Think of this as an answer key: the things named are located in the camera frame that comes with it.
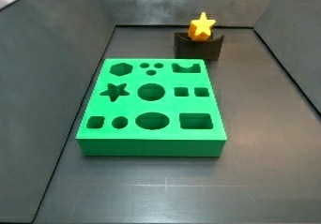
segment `green shape sorter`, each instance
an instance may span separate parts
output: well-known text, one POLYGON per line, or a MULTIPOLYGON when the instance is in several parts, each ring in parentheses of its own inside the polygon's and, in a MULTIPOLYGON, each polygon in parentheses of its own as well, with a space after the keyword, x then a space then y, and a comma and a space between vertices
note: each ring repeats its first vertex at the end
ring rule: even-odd
POLYGON ((205 62, 107 59, 77 140, 86 156, 220 157, 228 137, 205 62))

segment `hexagon hole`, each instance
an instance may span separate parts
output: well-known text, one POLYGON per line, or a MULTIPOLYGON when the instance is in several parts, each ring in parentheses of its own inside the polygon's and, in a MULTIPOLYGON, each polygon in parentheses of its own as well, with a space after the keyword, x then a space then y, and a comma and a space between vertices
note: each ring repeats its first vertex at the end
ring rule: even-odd
POLYGON ((121 77, 133 72, 133 65, 127 63, 119 63, 111 66, 110 68, 110 73, 114 74, 115 76, 121 77))

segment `circular hole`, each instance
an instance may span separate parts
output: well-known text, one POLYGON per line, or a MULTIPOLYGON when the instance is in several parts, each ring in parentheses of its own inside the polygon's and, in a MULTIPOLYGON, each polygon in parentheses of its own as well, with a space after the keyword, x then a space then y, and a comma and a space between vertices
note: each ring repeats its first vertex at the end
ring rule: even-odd
POLYGON ((162 68, 165 65, 162 63, 157 63, 154 66, 155 68, 162 68))
POLYGON ((149 66, 150 66, 149 63, 142 63, 142 64, 141 64, 141 68, 147 68, 149 66))
POLYGON ((146 73, 147 73, 147 75, 154 76, 155 75, 155 70, 149 70, 146 73))
POLYGON ((129 124, 129 120, 126 117, 123 116, 118 116, 114 120, 113 120, 113 126, 117 128, 117 129, 122 129, 126 127, 126 125, 129 124))
POLYGON ((143 129, 157 130, 165 128, 170 123, 170 118, 158 112, 147 112, 135 118, 135 124, 143 129))
POLYGON ((166 89, 162 85, 149 83, 138 88, 138 96, 147 101, 159 100, 166 94, 166 89))

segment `square hole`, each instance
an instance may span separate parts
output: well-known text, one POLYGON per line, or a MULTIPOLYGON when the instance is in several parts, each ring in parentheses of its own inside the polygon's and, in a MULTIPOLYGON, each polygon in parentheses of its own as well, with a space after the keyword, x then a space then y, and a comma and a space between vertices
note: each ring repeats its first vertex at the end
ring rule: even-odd
POLYGON ((174 94, 177 97, 188 97, 189 96, 189 89, 188 87, 175 87, 174 94))
POLYGON ((91 116, 87 122, 87 128, 99 129, 105 125, 106 118, 103 116, 91 116))
POLYGON ((209 89, 205 87, 197 87, 194 89, 194 93, 197 97, 209 97, 210 93, 209 93, 209 89))
POLYGON ((208 113, 181 113, 179 121, 184 129, 213 129, 212 116, 208 113))

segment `rectangular hole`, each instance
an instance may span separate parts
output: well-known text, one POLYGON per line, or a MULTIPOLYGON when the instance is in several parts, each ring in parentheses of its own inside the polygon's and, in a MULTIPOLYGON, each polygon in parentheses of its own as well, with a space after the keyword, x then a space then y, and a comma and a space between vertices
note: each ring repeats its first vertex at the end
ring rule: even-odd
POLYGON ((209 89, 205 87, 197 87, 194 89, 194 93, 197 97, 209 97, 210 93, 209 93, 209 89))
POLYGON ((208 113, 181 113, 179 121, 184 129, 213 129, 212 116, 208 113))
POLYGON ((189 96, 189 89, 188 87, 175 87, 174 94, 177 97, 188 97, 189 96))

